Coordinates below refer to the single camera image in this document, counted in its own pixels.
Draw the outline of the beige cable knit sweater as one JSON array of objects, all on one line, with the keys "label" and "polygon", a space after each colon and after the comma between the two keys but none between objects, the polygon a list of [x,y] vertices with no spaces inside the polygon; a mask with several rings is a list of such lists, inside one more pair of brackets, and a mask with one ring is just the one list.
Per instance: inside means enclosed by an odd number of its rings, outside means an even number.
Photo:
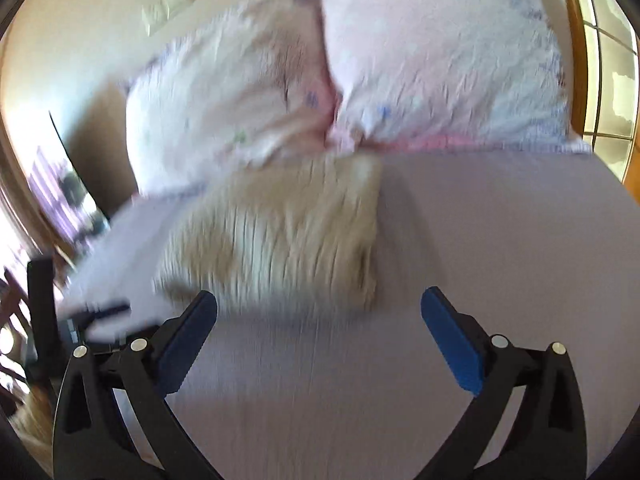
[{"label": "beige cable knit sweater", "polygon": [[225,180],[171,228],[155,291],[178,302],[206,290],[231,316],[369,310],[382,172],[375,156],[328,156]]}]

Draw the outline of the lilac textured bed sheet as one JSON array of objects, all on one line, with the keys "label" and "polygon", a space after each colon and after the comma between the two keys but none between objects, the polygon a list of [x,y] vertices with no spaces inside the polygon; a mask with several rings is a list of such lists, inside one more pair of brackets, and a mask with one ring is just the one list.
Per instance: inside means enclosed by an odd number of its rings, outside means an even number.
[{"label": "lilac textured bed sheet", "polygon": [[596,470],[639,406],[639,207],[596,156],[386,159],[373,308],[220,318],[168,400],[227,479],[411,479],[470,403],[420,315],[427,287],[518,346],[567,348]]}]

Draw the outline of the white floral pillow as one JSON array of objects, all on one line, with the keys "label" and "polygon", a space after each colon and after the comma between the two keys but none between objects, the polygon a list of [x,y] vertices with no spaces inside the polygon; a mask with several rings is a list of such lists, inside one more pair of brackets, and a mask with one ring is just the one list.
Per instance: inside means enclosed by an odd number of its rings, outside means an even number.
[{"label": "white floral pillow", "polygon": [[318,153],[335,103],[319,0],[232,6],[130,81],[126,148],[137,190],[162,194]]}]

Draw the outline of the pink floral pillow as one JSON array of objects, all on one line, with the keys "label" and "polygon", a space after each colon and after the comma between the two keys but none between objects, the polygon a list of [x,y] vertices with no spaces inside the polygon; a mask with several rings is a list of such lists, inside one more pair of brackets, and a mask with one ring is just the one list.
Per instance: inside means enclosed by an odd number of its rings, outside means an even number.
[{"label": "pink floral pillow", "polygon": [[320,0],[343,152],[583,153],[541,0]]}]

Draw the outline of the wooden headboard frame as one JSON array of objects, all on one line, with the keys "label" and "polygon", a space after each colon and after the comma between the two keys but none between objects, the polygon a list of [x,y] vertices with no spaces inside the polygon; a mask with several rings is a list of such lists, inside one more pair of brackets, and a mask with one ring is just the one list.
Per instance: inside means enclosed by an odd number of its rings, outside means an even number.
[{"label": "wooden headboard frame", "polygon": [[572,127],[639,192],[639,33],[618,0],[565,0],[573,55]]}]

